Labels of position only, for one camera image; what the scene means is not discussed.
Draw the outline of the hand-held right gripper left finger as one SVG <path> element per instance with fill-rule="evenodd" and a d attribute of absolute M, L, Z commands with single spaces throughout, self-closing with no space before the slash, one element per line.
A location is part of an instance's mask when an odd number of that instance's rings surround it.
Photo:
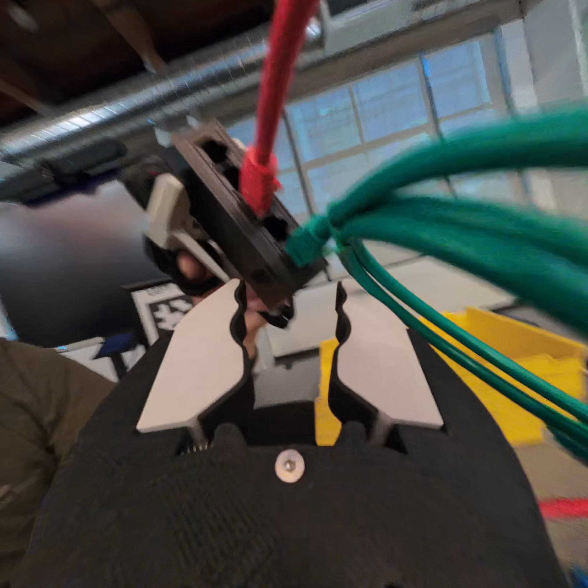
<path fill-rule="evenodd" d="M 178 323 L 136 424 L 139 433 L 205 434 L 204 418 L 251 374 L 243 345 L 246 301 L 245 284 L 232 279 Z"/>

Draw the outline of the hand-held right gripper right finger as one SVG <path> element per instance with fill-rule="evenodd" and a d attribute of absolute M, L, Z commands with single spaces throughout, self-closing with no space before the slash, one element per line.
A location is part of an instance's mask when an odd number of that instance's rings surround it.
<path fill-rule="evenodd" d="M 378 299 L 337 284 L 334 351 L 328 405 L 341 422 L 366 430 L 444 425 L 403 322 Z"/>

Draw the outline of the black network switch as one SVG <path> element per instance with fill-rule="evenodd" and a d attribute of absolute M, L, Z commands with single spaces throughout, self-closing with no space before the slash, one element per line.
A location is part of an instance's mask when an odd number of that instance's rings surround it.
<path fill-rule="evenodd" d="M 218 121 L 175 132 L 172 144 L 192 217 L 267 308 L 326 272 L 323 258 L 299 268 L 287 255 L 298 223 L 277 197 L 261 217 L 245 202 L 238 189 L 245 151 Z"/>

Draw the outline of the person's olive sleeve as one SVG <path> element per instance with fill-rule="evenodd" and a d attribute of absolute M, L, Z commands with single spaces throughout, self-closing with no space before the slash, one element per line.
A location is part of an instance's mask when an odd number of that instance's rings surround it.
<path fill-rule="evenodd" d="M 55 349 L 1 338 L 1 587 L 18 574 L 43 497 L 114 386 Z"/>

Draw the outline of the large paned window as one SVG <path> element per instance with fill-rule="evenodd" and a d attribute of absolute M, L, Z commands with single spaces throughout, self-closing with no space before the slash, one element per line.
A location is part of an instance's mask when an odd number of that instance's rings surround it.
<path fill-rule="evenodd" d="M 385 161 L 420 143 L 539 109 L 539 79 L 577 69 L 587 84 L 587 25 L 576 60 L 555 60 L 547 33 L 525 40 L 512 22 L 285 107 L 275 156 L 281 202 L 298 224 Z"/>

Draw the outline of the silver round air duct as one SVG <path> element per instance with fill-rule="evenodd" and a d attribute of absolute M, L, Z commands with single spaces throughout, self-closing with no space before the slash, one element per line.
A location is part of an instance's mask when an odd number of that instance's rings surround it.
<path fill-rule="evenodd" d="M 187 114 L 259 80 L 269 25 L 185 55 L 166 75 L 141 74 L 89 97 L 79 107 L 33 118 L 1 131 L 1 162 L 20 168 L 63 156 L 107 138 Z"/>

